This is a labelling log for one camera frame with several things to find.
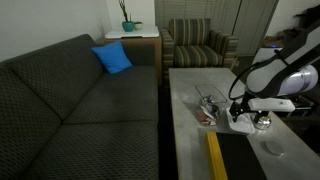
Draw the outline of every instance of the yellow tape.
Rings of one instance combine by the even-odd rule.
[[[209,147],[209,163],[211,164],[211,172],[213,180],[228,179],[226,169],[219,146],[217,134],[215,132],[207,133],[207,141]]]

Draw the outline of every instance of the blue pillow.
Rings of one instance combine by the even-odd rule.
[[[102,47],[91,48],[110,74],[115,74],[132,64],[123,51],[121,41],[115,41]]]

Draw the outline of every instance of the white wall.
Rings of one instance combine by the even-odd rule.
[[[107,0],[112,29],[121,29],[124,16],[118,0]],[[155,26],[154,0],[125,0],[128,19],[142,21],[144,26]]]
[[[300,18],[294,16],[319,4],[319,0],[279,0],[267,35],[275,36],[278,32],[298,26]]]
[[[106,0],[1,0],[0,61],[81,34],[111,29]]]

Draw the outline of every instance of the sofa armrest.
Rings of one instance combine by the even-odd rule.
[[[151,43],[123,43],[123,50],[133,66],[155,66],[155,49]]]
[[[209,46],[223,58],[223,66],[230,67],[237,58],[238,38],[220,31],[210,31]]]
[[[173,67],[174,42],[167,29],[161,29],[162,38],[162,78],[165,86],[169,84],[168,69]]]

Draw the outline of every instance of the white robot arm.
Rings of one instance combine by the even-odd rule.
[[[310,64],[319,59],[320,20],[281,51],[276,50],[270,59],[257,62],[251,67],[246,79],[245,93],[241,96],[241,104],[234,101],[230,108],[234,122],[238,115],[252,112],[248,105],[250,99],[295,94],[313,88],[318,81],[318,73]]]

